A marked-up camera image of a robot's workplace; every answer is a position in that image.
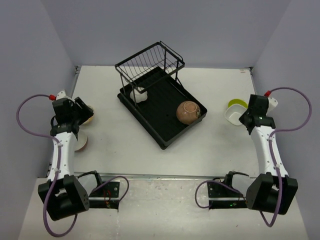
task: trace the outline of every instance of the bowl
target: bowl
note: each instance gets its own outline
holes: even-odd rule
[[[239,121],[239,118],[245,113],[246,110],[246,107],[236,103],[228,107],[224,113],[224,116],[233,125],[241,126],[242,123]]]
[[[78,132],[78,141],[76,141],[74,146],[74,151],[76,153],[83,151],[87,147],[87,143],[88,137],[86,133],[80,129]]]
[[[200,107],[193,101],[184,101],[176,109],[176,117],[181,123],[186,125],[192,124],[200,116]]]
[[[242,99],[235,98],[235,99],[230,100],[228,103],[228,108],[230,108],[233,104],[239,104],[239,105],[244,106],[246,109],[248,108],[248,104],[245,101],[243,101]]]
[[[90,105],[87,105],[87,106],[88,106],[88,108],[92,109],[93,115],[92,115],[91,117],[89,117],[87,121],[85,121],[84,123],[82,123],[82,125],[87,125],[87,124],[89,124],[89,123],[94,119],[94,116],[95,116],[95,110],[94,110],[94,108],[93,108],[92,106],[90,106]]]

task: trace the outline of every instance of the dish rack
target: dish rack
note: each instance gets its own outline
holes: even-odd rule
[[[207,109],[178,78],[178,71],[184,66],[182,56],[162,41],[115,65],[122,83],[117,97],[163,150],[207,114]],[[138,103],[136,91],[147,91],[147,100]],[[201,116],[190,125],[181,123],[176,116],[177,107],[184,101],[197,103],[201,110]]]

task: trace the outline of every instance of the yellow bowl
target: yellow bowl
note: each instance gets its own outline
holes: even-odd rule
[[[228,108],[230,108],[234,104],[239,104],[239,105],[245,107],[246,109],[248,108],[248,104],[245,101],[238,99],[238,98],[235,98],[235,99],[232,99],[231,101],[229,101]]]

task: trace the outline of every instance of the lavender wall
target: lavender wall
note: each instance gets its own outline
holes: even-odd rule
[[[30,95],[71,89],[74,66],[39,0],[0,1],[0,31],[0,239],[14,240],[52,152],[49,141],[18,127],[16,109]],[[49,132],[52,115],[45,98],[21,113],[24,124],[41,133]]]
[[[159,40],[187,67],[250,67],[290,0],[42,0],[72,61],[114,65]]]
[[[257,91],[279,86],[298,88],[313,104],[309,124],[278,135],[279,150],[290,176],[297,178],[297,200],[311,240],[320,239],[320,1],[292,0],[253,69]],[[307,115],[307,104],[296,94],[277,92],[277,127],[297,126]]]

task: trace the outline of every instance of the black mounting bracket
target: black mounting bracket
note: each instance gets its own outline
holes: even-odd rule
[[[111,181],[104,187],[90,194],[89,204],[91,209],[119,209],[120,182]]]
[[[234,174],[243,174],[241,172],[230,171],[224,178],[215,177],[214,181],[219,181],[231,187],[232,176]],[[246,200],[242,194],[231,191],[220,184],[207,183],[209,209],[246,209]]]

